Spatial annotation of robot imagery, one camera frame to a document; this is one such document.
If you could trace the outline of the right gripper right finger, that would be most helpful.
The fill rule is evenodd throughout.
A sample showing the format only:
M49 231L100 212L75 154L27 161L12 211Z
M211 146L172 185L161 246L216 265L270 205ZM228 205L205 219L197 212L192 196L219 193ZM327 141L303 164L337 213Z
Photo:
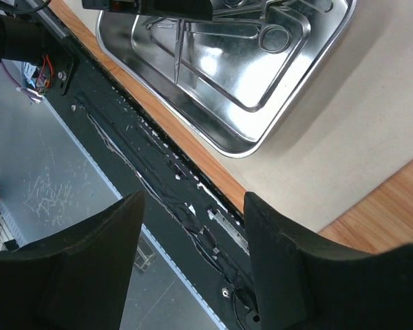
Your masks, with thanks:
M413 329L413 243L356 250L253 192L244 196L244 228L263 329Z

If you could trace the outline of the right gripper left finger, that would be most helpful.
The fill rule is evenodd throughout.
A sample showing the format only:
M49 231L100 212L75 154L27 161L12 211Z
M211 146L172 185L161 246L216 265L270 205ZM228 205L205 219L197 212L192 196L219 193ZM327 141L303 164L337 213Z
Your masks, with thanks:
M145 211L135 192L13 252L0 252L0 329L118 329Z

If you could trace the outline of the stainless steel tray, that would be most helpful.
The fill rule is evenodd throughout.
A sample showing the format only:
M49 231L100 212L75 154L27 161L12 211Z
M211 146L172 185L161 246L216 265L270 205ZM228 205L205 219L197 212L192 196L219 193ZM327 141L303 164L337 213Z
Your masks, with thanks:
M227 157L254 153L314 76L347 28L355 1L332 1L320 12L301 1L205 23L278 24L292 36L278 54L256 40L185 31L178 84L173 82L177 19L100 12L100 48L171 112Z

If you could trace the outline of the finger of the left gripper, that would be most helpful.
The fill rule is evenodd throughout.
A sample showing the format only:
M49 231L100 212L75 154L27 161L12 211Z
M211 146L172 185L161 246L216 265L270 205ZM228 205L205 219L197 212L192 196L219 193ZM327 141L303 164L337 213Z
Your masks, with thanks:
M103 10L123 14L169 17L198 21L211 21L213 5L209 0L82 0L88 10Z

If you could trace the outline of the beige cloth wrap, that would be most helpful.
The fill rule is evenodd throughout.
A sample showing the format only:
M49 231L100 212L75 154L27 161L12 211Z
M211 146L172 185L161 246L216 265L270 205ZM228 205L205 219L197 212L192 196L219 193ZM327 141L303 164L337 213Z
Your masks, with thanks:
M253 155L220 162L318 231L412 159L413 1L360 1L287 119Z

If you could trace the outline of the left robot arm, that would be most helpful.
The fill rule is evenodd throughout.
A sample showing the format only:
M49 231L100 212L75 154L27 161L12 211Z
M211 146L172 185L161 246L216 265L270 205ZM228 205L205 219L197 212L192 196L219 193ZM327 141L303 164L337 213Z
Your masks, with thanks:
M123 14L170 17L211 21L213 5L210 1L82 1L87 10L103 10ZM38 65L46 53L45 33L40 25L24 21L21 15L44 10L49 1L37 7L22 10L0 1L0 62L3 59Z

